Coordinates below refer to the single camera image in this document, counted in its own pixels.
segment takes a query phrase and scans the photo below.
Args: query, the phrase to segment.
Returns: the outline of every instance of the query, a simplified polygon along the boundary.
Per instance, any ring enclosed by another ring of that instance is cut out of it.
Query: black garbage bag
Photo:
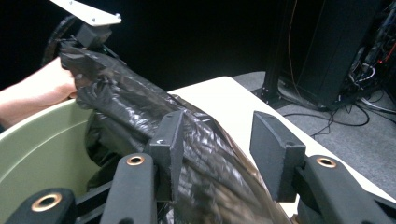
[[[142,152],[163,116],[182,110],[184,155],[178,201],[158,208],[158,222],[289,223],[251,164],[241,158],[240,149],[198,119],[202,111],[106,55],[65,48],[61,59],[75,77],[77,103],[93,109],[86,148],[101,169],[89,188],[110,181],[121,157]]]

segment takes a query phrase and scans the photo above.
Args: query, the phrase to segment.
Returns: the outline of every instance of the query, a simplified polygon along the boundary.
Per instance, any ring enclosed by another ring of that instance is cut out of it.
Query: table surface
[[[265,104],[230,77],[218,77],[178,90],[170,91],[169,93],[179,95],[184,100],[187,100],[216,119],[233,138],[235,143],[240,146],[253,164],[254,160],[249,153],[253,111],[261,111],[277,117],[298,138],[300,138],[300,140],[306,145],[305,154],[307,156],[324,155],[339,160],[345,165],[348,171],[352,173],[355,179],[365,190],[396,203],[396,201],[386,192],[345,164],[329,150],[301,131],[287,119],[283,118],[273,108]],[[297,213],[297,203],[281,203],[281,206],[289,217],[291,217],[292,214]]]

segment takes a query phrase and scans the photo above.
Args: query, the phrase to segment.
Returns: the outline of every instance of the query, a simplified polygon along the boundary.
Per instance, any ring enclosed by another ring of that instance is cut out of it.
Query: black background
[[[213,77],[265,70],[275,3],[80,2],[121,14],[122,23],[111,26],[113,34],[106,45],[132,70],[167,91]],[[3,89],[39,69],[51,32],[69,14],[47,0],[6,0],[0,10]]]

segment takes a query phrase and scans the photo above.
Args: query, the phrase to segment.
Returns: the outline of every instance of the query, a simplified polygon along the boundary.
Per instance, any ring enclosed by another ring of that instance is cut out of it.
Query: gray floor
[[[259,72],[241,75],[234,79],[253,91],[261,86],[264,76],[263,72]],[[378,99],[381,93],[381,91],[375,92],[370,100]],[[386,94],[375,105],[396,110]],[[305,113],[326,118],[330,116],[326,112],[320,113],[293,104],[281,107],[277,112],[282,115]],[[396,124],[373,112],[367,111],[367,113],[370,117],[368,124],[361,127],[349,127],[333,123],[330,126],[330,133],[316,135],[315,139],[387,194],[396,198]],[[396,120],[394,115],[382,115]],[[328,124],[327,120],[306,116],[290,116],[287,119],[308,135],[320,131]],[[334,119],[350,124],[362,124],[366,121],[364,113],[356,106],[350,105],[338,109]]]

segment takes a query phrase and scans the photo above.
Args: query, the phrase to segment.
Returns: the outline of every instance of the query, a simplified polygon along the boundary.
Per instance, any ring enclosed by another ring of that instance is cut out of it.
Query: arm
[[[68,70],[55,59],[23,81],[0,91],[0,124],[9,128],[19,121],[74,97],[76,87]]]

